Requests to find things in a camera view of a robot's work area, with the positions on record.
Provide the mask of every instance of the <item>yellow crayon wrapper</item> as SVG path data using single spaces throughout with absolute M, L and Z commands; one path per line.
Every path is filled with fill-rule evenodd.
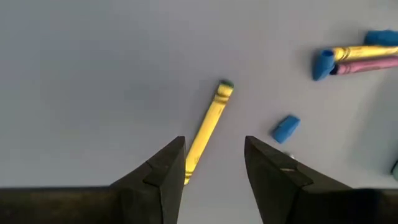
M 198 164 L 200 156 L 205 150 L 207 142 L 209 141 L 210 136 L 216 127 L 216 124 L 229 100 L 229 97 L 232 94 L 233 89 L 233 84 L 227 81 L 222 81 L 218 86 L 216 95 L 211 102 L 197 136 L 193 140 L 187 160 L 185 161 L 185 185 L 189 183 L 193 171 Z
M 398 53 L 398 47 L 383 46 L 335 47 L 332 50 L 335 54 L 335 61 L 386 56 Z

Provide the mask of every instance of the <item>white surface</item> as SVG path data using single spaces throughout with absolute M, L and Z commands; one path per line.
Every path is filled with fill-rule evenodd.
M 260 223 L 254 135 L 352 187 L 397 187 L 398 70 L 313 82 L 316 49 L 398 29 L 390 0 L 0 1 L 0 185 L 104 185 L 177 135 L 189 147 L 219 78 L 236 89 L 179 223 Z M 268 132 L 302 119 L 284 145 Z

